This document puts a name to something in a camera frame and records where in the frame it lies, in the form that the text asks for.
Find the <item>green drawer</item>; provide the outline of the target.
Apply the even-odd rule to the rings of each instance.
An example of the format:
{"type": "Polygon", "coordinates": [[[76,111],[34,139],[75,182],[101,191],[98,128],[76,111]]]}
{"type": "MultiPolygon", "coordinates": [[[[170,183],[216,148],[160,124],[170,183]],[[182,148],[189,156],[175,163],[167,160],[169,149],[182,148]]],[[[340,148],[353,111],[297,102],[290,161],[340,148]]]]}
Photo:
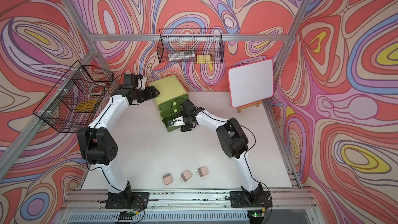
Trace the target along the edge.
{"type": "Polygon", "coordinates": [[[177,107],[178,103],[184,100],[188,100],[189,99],[189,95],[186,94],[182,94],[180,96],[177,96],[173,99],[169,99],[169,100],[162,100],[159,104],[158,104],[158,110],[161,112],[164,112],[166,110],[170,110],[170,108],[174,108],[177,107]]]}
{"type": "Polygon", "coordinates": [[[164,103],[159,106],[161,118],[166,118],[182,112],[182,107],[177,103],[164,103]]]}
{"type": "Polygon", "coordinates": [[[172,114],[162,119],[168,132],[180,129],[183,125],[183,113],[172,114]]]}

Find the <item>yellow green drawer cabinet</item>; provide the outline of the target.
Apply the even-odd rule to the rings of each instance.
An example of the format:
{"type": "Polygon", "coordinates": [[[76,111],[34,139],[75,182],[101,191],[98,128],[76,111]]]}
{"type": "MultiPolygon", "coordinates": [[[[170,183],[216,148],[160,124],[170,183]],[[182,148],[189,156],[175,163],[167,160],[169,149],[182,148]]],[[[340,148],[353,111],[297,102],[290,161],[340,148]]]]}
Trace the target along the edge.
{"type": "Polygon", "coordinates": [[[154,98],[155,105],[159,110],[161,110],[161,106],[168,101],[188,95],[184,86],[175,75],[150,82],[148,86],[154,86],[160,92],[160,94],[154,98]]]}

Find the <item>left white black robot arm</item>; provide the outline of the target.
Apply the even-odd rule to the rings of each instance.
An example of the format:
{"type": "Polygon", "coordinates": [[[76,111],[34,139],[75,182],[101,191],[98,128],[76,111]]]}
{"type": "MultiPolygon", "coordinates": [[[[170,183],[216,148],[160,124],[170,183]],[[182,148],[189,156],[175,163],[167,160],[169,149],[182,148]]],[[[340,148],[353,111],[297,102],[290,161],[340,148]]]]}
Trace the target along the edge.
{"type": "Polygon", "coordinates": [[[88,127],[77,131],[81,156],[86,161],[87,169],[101,173],[111,194],[126,192],[130,185],[115,162],[118,145],[112,132],[116,122],[129,106],[138,106],[159,95],[160,92],[154,86],[118,89],[100,115],[88,127]]]}

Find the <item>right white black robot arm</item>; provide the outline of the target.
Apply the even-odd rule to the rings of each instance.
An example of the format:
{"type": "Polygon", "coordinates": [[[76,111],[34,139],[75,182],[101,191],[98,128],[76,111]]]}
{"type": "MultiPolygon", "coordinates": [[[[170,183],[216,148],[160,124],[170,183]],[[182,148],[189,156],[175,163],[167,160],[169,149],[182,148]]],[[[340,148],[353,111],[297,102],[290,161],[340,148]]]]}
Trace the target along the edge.
{"type": "Polygon", "coordinates": [[[166,123],[169,126],[179,126],[181,132],[191,131],[196,125],[215,131],[222,151],[235,163],[244,195],[252,201],[260,198],[264,189],[251,171],[247,155],[249,141],[244,132],[245,127],[235,118],[222,119],[202,107],[197,107],[190,100],[183,101],[180,106],[182,111],[172,114],[171,120],[166,123]]]}

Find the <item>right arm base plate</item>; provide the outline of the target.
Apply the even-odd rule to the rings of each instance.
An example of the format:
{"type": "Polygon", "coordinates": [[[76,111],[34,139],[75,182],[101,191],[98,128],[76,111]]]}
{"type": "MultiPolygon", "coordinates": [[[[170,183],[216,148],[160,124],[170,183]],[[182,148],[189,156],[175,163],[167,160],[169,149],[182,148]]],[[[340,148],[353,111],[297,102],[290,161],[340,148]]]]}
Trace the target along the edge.
{"type": "Polygon", "coordinates": [[[227,199],[231,202],[232,208],[271,208],[272,197],[269,191],[247,193],[243,191],[230,191],[227,199]]]}

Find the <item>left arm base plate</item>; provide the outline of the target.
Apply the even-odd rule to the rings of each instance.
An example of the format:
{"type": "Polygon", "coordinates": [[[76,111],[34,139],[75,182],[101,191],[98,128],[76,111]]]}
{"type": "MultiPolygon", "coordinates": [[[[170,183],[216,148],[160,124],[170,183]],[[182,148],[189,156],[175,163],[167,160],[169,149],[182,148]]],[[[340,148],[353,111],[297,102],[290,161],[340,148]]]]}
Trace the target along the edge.
{"type": "Polygon", "coordinates": [[[149,200],[148,192],[108,193],[106,209],[146,209],[149,200]]]}

